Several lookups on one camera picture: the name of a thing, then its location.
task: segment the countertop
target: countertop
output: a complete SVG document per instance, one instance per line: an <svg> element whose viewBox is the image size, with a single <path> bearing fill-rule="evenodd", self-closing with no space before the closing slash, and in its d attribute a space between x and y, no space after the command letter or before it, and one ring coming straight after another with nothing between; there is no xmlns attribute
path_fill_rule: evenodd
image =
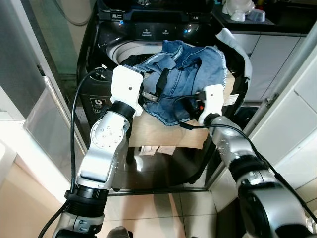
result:
<svg viewBox="0 0 317 238"><path fill-rule="evenodd" d="M215 5L213 8L213 19L218 21L223 27L228 28L232 32L253 32L254 34L276 34L290 36L305 36L310 26L302 27L298 24L298 18L283 19L282 24L275 24L270 20L270 16L266 16L263 23L247 20L245 22L235 22L230 19L229 15L221 12L222 5Z"/></svg>

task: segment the power cord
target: power cord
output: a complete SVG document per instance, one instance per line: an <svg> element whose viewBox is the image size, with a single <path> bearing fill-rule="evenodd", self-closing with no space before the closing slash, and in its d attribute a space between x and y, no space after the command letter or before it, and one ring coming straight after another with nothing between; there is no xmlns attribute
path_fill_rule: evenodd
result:
<svg viewBox="0 0 317 238"><path fill-rule="evenodd" d="M74 26L84 26L88 23L90 16L87 18L87 20L83 21L83 22L75 22L73 20L71 20L66 13L63 11L63 9L61 8L61 6L58 4L57 0L53 0L55 6L57 7L58 11L60 12L60 14L72 25Z"/></svg>
<svg viewBox="0 0 317 238"><path fill-rule="evenodd" d="M307 213L311 216L311 218L315 221L315 223L317 224L317 218L316 216L313 214L313 212L308 208L308 206L306 205L306 202L297 194L297 192L292 188L292 186L285 180L285 178L278 173L275 168L270 164L270 162L256 149L255 145L253 144L253 142L248 138L248 136L241 130L233 127L233 126L229 126L229 125L223 125L223 124L213 124L213 125L200 125L200 126L193 126L193 125L189 125L187 123L182 122L181 120L179 120L179 118L176 115L176 103L179 102L180 100L186 99L186 98L194 98L196 100L201 100L202 96L201 93L196 94L196 95L187 95L187 96L182 96L178 99L176 99L173 102L173 112L174 112L174 117L177 120L177 122L179 123L179 126L188 130L193 130L193 129L202 129L202 128L214 128L214 127L225 127L225 128L229 128L232 129L236 132L238 132L240 135L242 135L251 145L255 155L260 158L262 161L264 161L267 166L272 170L274 176L276 177L277 180L279 180L292 194L294 194L294 196L299 200L299 202L301 203L302 207L307 211Z"/></svg>
<svg viewBox="0 0 317 238"><path fill-rule="evenodd" d="M75 113L76 113L76 104L78 100L78 96L80 93L80 89L82 85L86 82L87 79L89 79L91 76L95 74L102 74L103 69L98 68L96 70L93 70L85 75L85 77L81 80L81 82L78 85L73 107L71 111L71 120L70 120L70 164L71 164L71 182L70 182L70 193L73 194L75 187L76 187L76 159L75 159ZM50 218L50 220L44 225L42 228L40 234L38 235L38 238L43 238L45 232L50 227L50 225L55 221L55 219L67 208L69 204L69 200L67 199L65 203L62 205L62 207Z"/></svg>

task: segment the top-load washing machine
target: top-load washing machine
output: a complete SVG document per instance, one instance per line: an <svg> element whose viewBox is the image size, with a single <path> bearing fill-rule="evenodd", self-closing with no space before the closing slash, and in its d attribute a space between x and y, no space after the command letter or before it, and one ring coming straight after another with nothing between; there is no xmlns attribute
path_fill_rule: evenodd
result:
<svg viewBox="0 0 317 238"><path fill-rule="evenodd" d="M230 45L228 31L211 23L212 7L213 0L97 0L77 63L78 83L87 72L101 64L107 66L106 81L88 80L80 94L90 127L102 108L111 104L112 70L119 64L143 62L162 50L163 40L182 40L191 46L217 45L224 52L227 68L235 78L231 95L237 95L235 102L222 110L231 118L243 102L250 74L241 49ZM137 154L138 148L129 148L127 158L118 166L114 189L156 190L194 183L211 158L211 169L220 163L210 138L202 150L176 148L173 155Z"/></svg>

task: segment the cloth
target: cloth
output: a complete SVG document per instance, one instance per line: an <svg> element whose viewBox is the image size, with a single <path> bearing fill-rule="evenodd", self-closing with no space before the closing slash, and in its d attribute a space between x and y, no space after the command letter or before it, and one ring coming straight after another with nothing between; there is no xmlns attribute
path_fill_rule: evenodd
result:
<svg viewBox="0 0 317 238"><path fill-rule="evenodd" d="M194 95L209 85L225 87L227 69L225 56L217 47L190 47L182 41L163 41L161 52L134 68L143 73L152 72L143 82L144 91L154 93L162 71L167 68L167 84L158 100L145 100L144 110L157 117L165 125L178 124L173 113L173 102L185 95ZM176 107L180 121L191 119L181 106Z"/></svg>

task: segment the denim jeans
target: denim jeans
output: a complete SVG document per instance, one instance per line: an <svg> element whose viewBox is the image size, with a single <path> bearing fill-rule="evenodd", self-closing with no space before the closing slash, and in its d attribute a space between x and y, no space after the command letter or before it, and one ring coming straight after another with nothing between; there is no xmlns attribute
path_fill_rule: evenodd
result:
<svg viewBox="0 0 317 238"><path fill-rule="evenodd" d="M217 47L190 47L182 41L164 41L161 52L134 66L137 71L151 75L144 79L144 91L154 93L161 72L167 68L167 84L157 102L143 104L144 110L165 125L178 124L173 113L173 102L185 95L201 92L209 85L225 87L227 68L225 56ZM190 120L190 114L181 106L176 107L180 121Z"/></svg>

